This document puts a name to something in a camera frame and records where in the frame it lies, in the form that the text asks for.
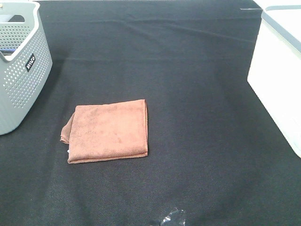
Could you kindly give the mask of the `brown towel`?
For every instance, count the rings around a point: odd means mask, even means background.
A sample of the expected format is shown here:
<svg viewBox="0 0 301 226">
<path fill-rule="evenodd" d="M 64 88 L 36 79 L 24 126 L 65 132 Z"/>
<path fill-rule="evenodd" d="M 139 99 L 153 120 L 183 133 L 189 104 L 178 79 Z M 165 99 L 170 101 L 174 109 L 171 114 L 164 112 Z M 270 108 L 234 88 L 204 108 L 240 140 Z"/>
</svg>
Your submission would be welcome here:
<svg viewBox="0 0 301 226">
<path fill-rule="evenodd" d="M 69 146 L 69 164 L 146 157 L 146 100 L 78 105 L 62 128 L 60 141 Z"/>
</svg>

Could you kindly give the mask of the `black table cloth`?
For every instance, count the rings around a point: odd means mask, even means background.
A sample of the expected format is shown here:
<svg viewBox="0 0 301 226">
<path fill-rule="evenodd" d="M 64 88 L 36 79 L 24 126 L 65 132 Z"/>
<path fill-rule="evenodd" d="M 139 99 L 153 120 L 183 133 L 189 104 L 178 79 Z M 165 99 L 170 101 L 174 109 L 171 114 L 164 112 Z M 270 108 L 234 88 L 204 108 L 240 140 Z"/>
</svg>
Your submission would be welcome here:
<svg viewBox="0 0 301 226">
<path fill-rule="evenodd" d="M 247 82 L 251 0 L 41 1 L 53 60 L 0 138 L 3 226 L 298 226 L 301 160 Z M 68 164 L 77 105 L 145 99 L 149 154 Z"/>
</svg>

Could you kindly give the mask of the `white storage box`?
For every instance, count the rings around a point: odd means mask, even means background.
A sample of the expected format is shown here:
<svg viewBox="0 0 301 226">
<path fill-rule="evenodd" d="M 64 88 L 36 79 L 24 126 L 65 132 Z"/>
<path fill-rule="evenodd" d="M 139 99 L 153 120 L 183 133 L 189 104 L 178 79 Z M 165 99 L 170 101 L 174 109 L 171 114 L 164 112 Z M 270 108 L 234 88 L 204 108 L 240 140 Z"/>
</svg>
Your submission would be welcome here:
<svg viewBox="0 0 301 226">
<path fill-rule="evenodd" d="M 301 2 L 263 8 L 247 81 L 297 156 L 301 154 Z"/>
</svg>

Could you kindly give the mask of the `black basket label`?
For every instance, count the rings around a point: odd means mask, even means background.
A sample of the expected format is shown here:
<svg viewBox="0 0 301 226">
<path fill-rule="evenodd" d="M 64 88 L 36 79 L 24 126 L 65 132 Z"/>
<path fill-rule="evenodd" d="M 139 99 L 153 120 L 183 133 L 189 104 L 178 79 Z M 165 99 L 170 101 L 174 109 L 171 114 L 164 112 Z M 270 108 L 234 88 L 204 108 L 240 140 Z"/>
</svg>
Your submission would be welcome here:
<svg viewBox="0 0 301 226">
<path fill-rule="evenodd" d="M 30 69 L 32 68 L 35 60 L 36 60 L 35 55 L 32 53 L 30 58 L 28 59 L 28 61 L 25 64 L 25 68 L 26 68 L 27 72 L 30 71 Z"/>
</svg>

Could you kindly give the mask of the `grey perforated plastic basket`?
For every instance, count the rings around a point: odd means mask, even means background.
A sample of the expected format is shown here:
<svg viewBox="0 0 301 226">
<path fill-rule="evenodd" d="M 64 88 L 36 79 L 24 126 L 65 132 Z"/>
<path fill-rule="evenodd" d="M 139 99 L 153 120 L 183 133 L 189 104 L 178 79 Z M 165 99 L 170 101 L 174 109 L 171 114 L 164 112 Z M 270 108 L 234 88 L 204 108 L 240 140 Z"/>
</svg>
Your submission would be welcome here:
<svg viewBox="0 0 301 226">
<path fill-rule="evenodd" d="M 1 15 L 22 16 L 22 22 L 0 24 L 0 133 L 15 130 L 23 121 L 52 68 L 52 58 L 35 1 L 0 2 Z M 31 54 L 35 62 L 27 72 Z"/>
</svg>

